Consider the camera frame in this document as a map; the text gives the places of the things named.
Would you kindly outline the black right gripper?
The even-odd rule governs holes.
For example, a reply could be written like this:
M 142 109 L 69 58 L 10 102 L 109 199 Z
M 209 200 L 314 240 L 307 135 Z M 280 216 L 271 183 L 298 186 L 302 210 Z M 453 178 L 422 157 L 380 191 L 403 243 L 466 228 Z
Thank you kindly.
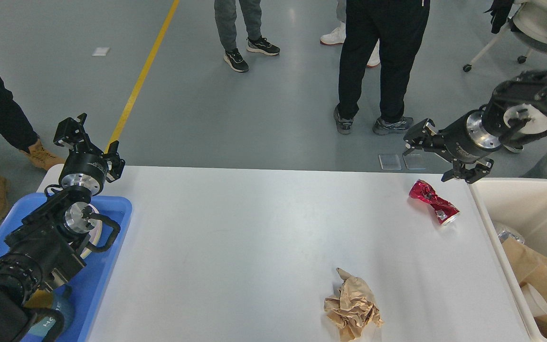
M 442 182 L 456 178 L 473 184 L 492 170 L 494 160 L 485 157 L 502 147 L 499 138 L 485 129 L 483 115 L 483 110 L 472 110 L 441 130 L 436 129 L 432 119 L 426 118 L 404 135 L 406 150 L 403 155 L 414 150 L 441 155 L 453 165 L 442 175 Z M 474 162 L 473 169 L 465 167 Z

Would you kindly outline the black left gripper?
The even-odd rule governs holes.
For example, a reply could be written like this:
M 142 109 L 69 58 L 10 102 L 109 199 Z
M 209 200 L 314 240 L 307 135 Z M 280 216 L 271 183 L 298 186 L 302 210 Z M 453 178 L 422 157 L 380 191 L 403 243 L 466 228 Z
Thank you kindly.
M 111 183 L 121 177 L 126 162 L 120 158 L 118 140 L 110 143 L 107 153 L 94 154 L 94 145 L 84 129 L 86 119 L 87 113 L 82 113 L 76 119 L 68 117 L 61 121 L 53 143 L 69 150 L 59 184 L 63 188 L 82 186 L 96 196 L 104 189 L 105 181 Z

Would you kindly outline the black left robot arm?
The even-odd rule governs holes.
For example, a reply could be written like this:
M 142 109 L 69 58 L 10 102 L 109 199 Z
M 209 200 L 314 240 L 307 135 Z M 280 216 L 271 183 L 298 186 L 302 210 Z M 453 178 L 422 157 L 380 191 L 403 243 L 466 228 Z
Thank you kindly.
M 125 161 L 119 142 L 107 152 L 91 143 L 85 132 L 87 114 L 58 124 L 54 143 L 69 149 L 59 183 L 46 201 L 22 219 L 6 236 L 9 251 L 0 256 L 0 342 L 19 342 L 39 318 L 52 318 L 43 340 L 54 342 L 63 332 L 65 317 L 55 309 L 30 308 L 37 290 L 52 292 L 85 267 L 81 253 L 108 251 L 121 227 L 89 206 L 93 196 L 122 175 Z

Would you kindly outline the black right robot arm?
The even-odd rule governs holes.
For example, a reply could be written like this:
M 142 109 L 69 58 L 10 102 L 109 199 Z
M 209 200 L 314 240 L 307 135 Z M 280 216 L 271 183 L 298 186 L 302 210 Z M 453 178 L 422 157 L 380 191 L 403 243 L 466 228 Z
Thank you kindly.
M 496 86 L 488 103 L 437 130 L 432 119 L 413 125 L 404 136 L 408 155 L 437 154 L 452 164 L 442 181 L 469 184 L 489 175 L 489 155 L 503 146 L 520 147 L 547 137 L 547 70 L 525 71 Z

